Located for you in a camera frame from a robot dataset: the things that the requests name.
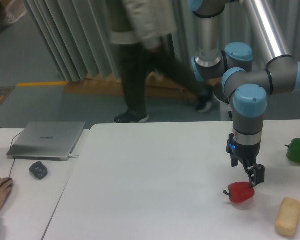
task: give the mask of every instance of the yellow floor line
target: yellow floor line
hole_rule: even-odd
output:
[[[38,86],[57,86],[67,85],[66,81],[51,81],[51,82],[29,82],[29,83],[18,83],[17,87],[38,87]]]

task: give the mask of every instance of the sneaker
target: sneaker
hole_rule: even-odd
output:
[[[150,115],[147,114],[144,117],[136,117],[132,115],[129,110],[119,116],[116,116],[113,120],[116,124],[128,124],[128,123],[145,123],[150,118]]]
[[[206,113],[212,108],[212,106],[214,105],[214,100],[212,98],[212,94],[213,94],[213,88],[212,88],[212,90],[209,89],[209,91],[206,92],[205,95],[199,96],[199,98],[198,98],[199,103],[195,107],[195,110],[197,112]]]

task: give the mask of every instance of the laptop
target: laptop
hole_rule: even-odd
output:
[[[67,161],[85,122],[30,122],[12,145],[8,158]]]

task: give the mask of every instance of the black pants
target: black pants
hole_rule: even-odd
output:
[[[147,115],[145,84],[150,66],[199,96],[210,88],[205,82],[196,80],[194,73],[181,62],[169,56],[164,50],[150,53],[140,43],[119,45],[119,70],[123,84],[125,102],[131,114],[136,117]]]

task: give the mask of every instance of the metal arm tube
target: metal arm tube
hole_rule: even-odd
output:
[[[198,29],[198,51],[195,61],[202,67],[209,68],[217,65],[221,58],[218,47],[219,16],[212,18],[196,18]]]
[[[266,64],[284,55],[291,55],[274,10],[267,0],[241,0]]]

